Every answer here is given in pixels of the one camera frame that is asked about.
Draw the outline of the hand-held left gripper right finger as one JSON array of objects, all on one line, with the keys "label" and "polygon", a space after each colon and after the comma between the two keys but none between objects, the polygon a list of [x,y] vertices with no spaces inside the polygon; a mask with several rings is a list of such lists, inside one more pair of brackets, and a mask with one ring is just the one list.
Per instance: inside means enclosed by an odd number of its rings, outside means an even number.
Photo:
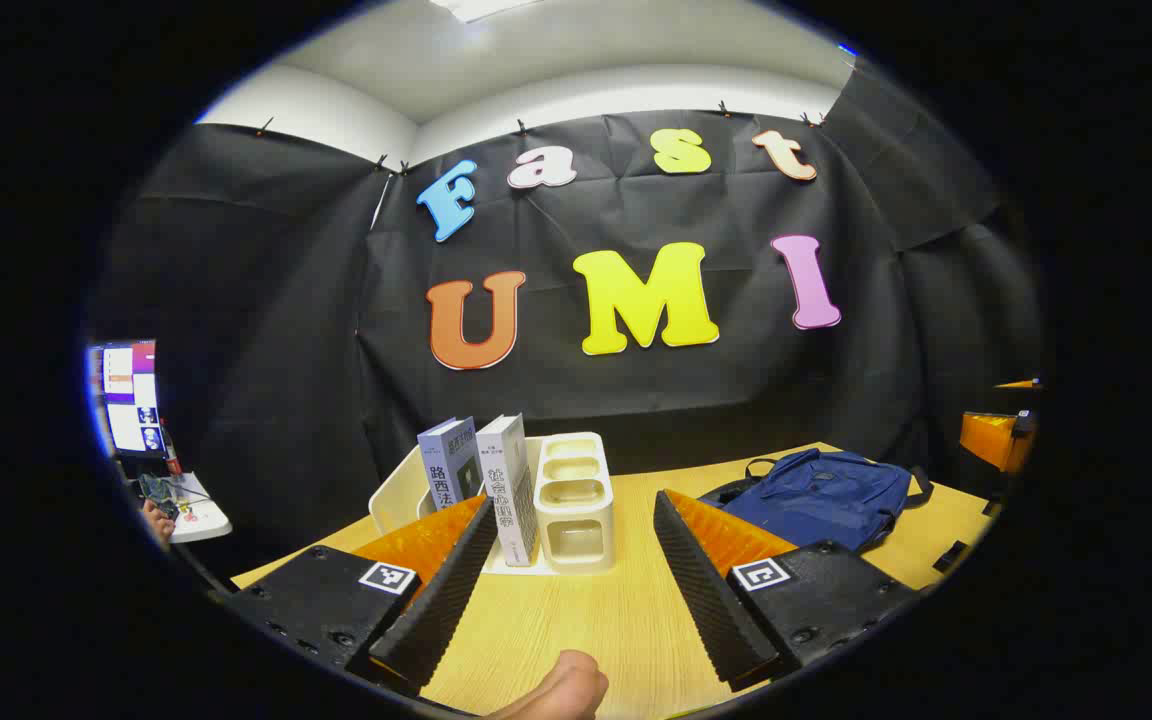
[{"label": "hand-held left gripper right finger", "polygon": [[673,488],[657,493],[653,526],[710,664],[732,691],[803,670],[922,598],[836,541],[794,546]]}]

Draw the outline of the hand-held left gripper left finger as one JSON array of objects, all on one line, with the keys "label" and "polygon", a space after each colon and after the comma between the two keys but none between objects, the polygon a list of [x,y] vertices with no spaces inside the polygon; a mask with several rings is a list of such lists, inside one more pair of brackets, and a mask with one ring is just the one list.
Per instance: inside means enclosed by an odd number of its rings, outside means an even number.
[{"label": "hand-held left gripper left finger", "polygon": [[227,607],[306,659],[416,696],[495,541],[493,502],[472,497],[351,552],[314,544],[227,596]]}]

